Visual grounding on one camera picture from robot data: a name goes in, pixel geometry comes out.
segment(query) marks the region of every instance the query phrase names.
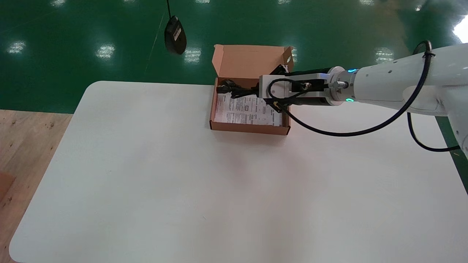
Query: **black hanging sensor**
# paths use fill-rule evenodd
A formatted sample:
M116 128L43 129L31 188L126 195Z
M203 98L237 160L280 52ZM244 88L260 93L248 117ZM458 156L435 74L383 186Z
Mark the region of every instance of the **black hanging sensor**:
M166 2L168 4L170 18L164 30L164 43L169 52L182 55L187 47L187 37L185 36L185 31L177 16L171 16L169 0L166 0Z

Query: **black cable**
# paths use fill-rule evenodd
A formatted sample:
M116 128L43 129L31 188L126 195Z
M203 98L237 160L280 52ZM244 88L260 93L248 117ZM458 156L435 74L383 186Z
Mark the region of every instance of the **black cable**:
M294 121L296 121L297 123L299 123L303 127L307 128L307 129L309 129L309 130L311 130L313 132L317 132L317 133L320 133L320 134L323 134L323 135L337 136L337 137L351 137L351 136L358 136L358 135L364 135L364 134L368 134L368 133L371 133L371 132L375 132L375 131L380 130L383 127L389 125L390 123L394 122L399 116L401 116L410 107L410 105L413 103L413 101L416 99L417 95L421 91L421 89L422 89L422 87L424 85L424 82L426 81L427 75L429 74L429 65L431 64L431 58L434 56L434 54L431 53L431 51L432 51L431 43L429 41L427 41L427 40L422 41L420 44L418 44L418 46L416 47L416 50L419 50L420 46L423 45L423 44L426 46L426 52L425 52L425 55L424 55L424 68L423 68L423 72L421 74L421 78L419 79L419 81L417 83L416 89L413 91L413 94L411 94L411 97L409 97L408 101L392 117L390 117L385 122L383 122L383 123L381 123L381 124L379 124L377 126L374 126L372 128L366 129L366 130L354 131L354 132L330 132L330 131L319 130L317 128L309 126L309 125L305 124L304 122L300 121L293 114L291 114L291 112L289 112L286 107L281 105L276 97L272 96L271 86L273 85L273 83L281 81L281 79L272 81L268 85L267 91L268 91L268 94L272 98L277 99L277 101L274 102L274 105L276 107L280 108L283 112L285 112L287 115L289 115L289 117L291 117Z
M257 95L257 94L258 94L258 91L255 91L249 88L245 88L242 90L238 89L238 90L231 92L231 99L237 99L237 98L245 97L248 95Z
M302 94L304 94L304 93L307 92L306 90L302 90L301 92L299 92L299 93L297 93L297 94L294 94L294 95L292 95L292 96L290 96L290 97L287 97L287 98L281 98L281 99L280 99L280 98L277 98L277 97L275 97L275 96L272 94L272 92L271 92L271 87L273 86L273 84L275 84L276 82L280 82L280 81L287 81L287 82L290 82L290 83L292 83L292 84L298 84L298 85L301 85L301 86L304 85L304 83L302 83L302 82L300 82L300 81L297 81L297 80L291 80L291 79L285 79L285 78L282 78L282 79L275 79L275 80L273 80L273 81L268 85L268 88L267 88L268 95L270 95L270 97L271 97L272 99L275 99L275 100L277 100L277 101L286 100L286 99L292 99L292 98L295 98L295 97L297 97L297 96L299 96L299 95L302 95Z
M414 49L413 51L413 55L416 55L419 53L419 49L421 48L422 46L422 42L419 43L419 45L417 45L417 47ZM432 51L432 46L431 46L431 43L429 42L429 52ZM443 152L450 152L450 151L453 151L453 150L458 150L460 149L460 146L453 146L453 147L448 147L448 148L431 148L431 147L428 147L426 145L424 145L422 142L420 142L417 137L416 137L416 134L414 133L414 129L413 129L413 122L411 121L411 113L407 112L406 114L407 118L408 118L408 127L409 127L409 132L411 133L411 137L413 137L413 140L419 145L421 146L423 149L425 150L428 150L428 151L431 151L431 152L437 152L437 153L443 153Z
M424 148L425 150L428 150L428 151L431 151L431 152L437 152L437 153L443 153L443 152L450 152L450 151L453 151L453 150L458 150L460 149L460 146L453 146L453 147L448 147L448 148L431 148L431 147L428 147L426 145L424 145L422 142L420 142L417 138L416 138L416 134L414 133L414 130L413 130L413 124L411 122L411 113L408 112L407 114L408 116L408 126L409 126L409 132L411 133L411 137L413 137L414 141L419 145L421 146L422 148Z
M169 0L166 0L167 4L168 4L168 12L169 12L169 19L171 19L171 7L169 6Z

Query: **cable clip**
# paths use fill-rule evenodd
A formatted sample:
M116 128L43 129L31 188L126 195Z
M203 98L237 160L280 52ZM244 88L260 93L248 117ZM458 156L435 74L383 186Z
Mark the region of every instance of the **cable clip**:
M424 52L423 58L426 58L426 56L428 56L428 55L431 56L431 57L435 57L435 56L436 56L436 54L434 54L434 53L432 53L432 52L429 52L429 51L426 51L426 52Z

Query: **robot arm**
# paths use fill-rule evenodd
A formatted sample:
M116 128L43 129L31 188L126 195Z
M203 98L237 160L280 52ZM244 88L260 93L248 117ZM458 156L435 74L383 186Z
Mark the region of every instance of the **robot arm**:
M435 56L424 86L407 112L448 116L457 141L468 156L468 44L432 50ZM339 106L345 101L395 110L409 100L424 67L422 54L393 62L345 70L342 67L260 77L258 96L268 104ZM271 97L268 86L271 84Z

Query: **wooden floor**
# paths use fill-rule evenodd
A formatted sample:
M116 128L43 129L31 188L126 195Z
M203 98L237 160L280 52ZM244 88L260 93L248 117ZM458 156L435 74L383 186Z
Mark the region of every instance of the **wooden floor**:
M0 174L15 177L0 202L0 263L14 262L8 253L10 240L71 118L0 110Z

